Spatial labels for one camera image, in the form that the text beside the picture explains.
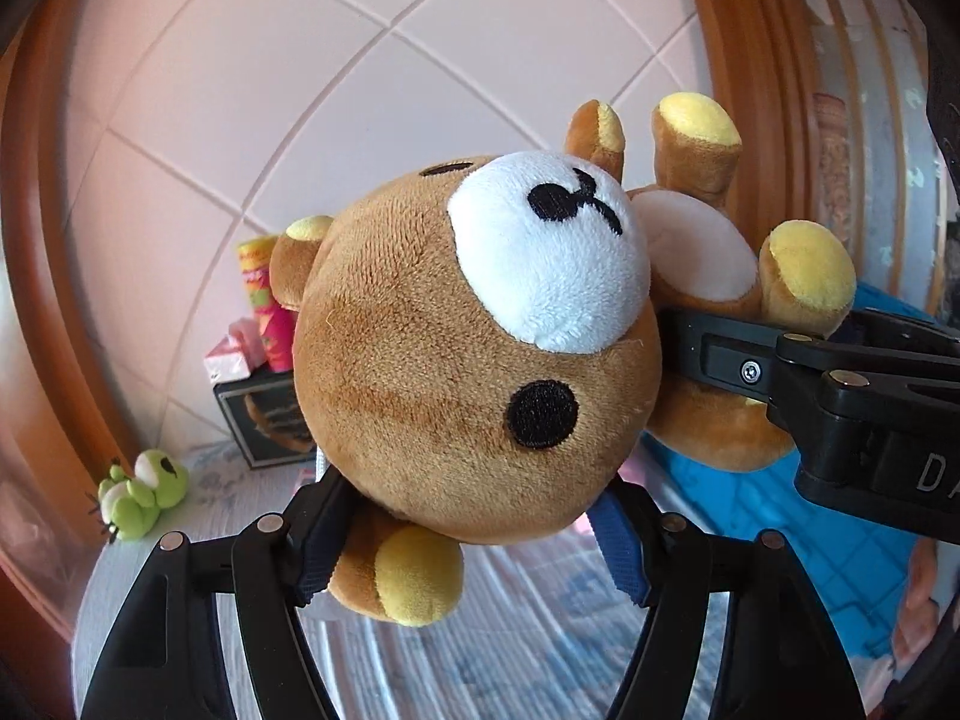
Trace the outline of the person's hand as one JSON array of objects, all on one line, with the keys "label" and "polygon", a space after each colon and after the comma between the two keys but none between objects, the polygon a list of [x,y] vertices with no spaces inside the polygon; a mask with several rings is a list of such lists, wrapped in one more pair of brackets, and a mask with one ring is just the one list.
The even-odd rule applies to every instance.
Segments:
[{"label": "person's hand", "polygon": [[907,589],[892,635],[893,658],[899,670],[911,667],[937,631],[939,606],[931,596],[936,580],[937,543],[919,538],[910,556]]}]

